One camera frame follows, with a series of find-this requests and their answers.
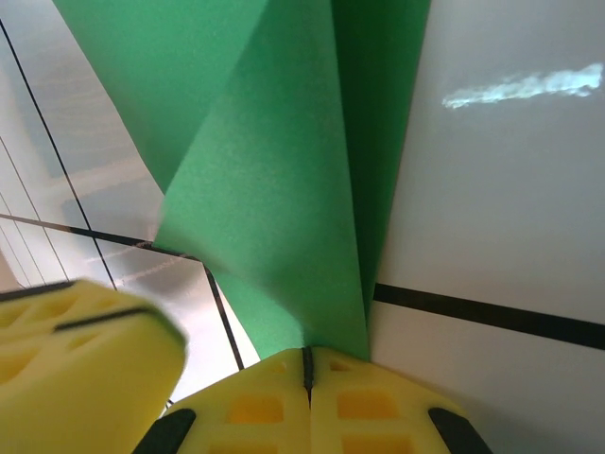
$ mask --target white panel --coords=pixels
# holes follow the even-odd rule
[[[7,242],[10,244],[12,251],[19,259],[20,268],[23,269],[28,284],[31,286],[40,286],[44,284],[44,279],[32,256],[32,252],[24,242],[23,233],[19,230],[20,225],[12,220],[0,218],[0,227],[2,228],[2,232],[4,233]]]
[[[456,400],[493,452],[603,452],[605,352],[384,303],[372,315],[372,360]]]
[[[18,222],[18,226],[45,283],[66,280],[67,274],[61,268],[58,253],[53,249],[54,245],[50,243],[44,229],[23,222]]]
[[[5,0],[0,15],[92,228],[152,239],[162,192],[52,1]],[[31,132],[16,134],[23,141]],[[49,147],[21,154],[34,152],[56,161]],[[54,187],[47,203],[57,207],[71,197]]]
[[[5,7],[3,2],[0,16],[6,24]],[[85,227],[4,35],[0,35],[0,97],[0,136],[4,142],[0,144],[2,175],[12,171],[12,164],[8,160],[10,153],[43,220]],[[25,195],[21,184],[14,177],[12,175],[10,181],[2,182],[7,203],[14,210],[15,216],[35,218],[26,199],[23,203],[13,203]]]
[[[605,323],[605,2],[432,2],[379,282]]]
[[[69,280],[86,278],[112,286],[92,239],[51,229],[46,232]]]
[[[187,335],[188,359],[172,400],[237,372],[227,333],[199,262],[99,241],[118,289],[156,303]]]

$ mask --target green foam sheet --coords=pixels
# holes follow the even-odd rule
[[[427,0],[55,0],[261,358],[368,358]]]

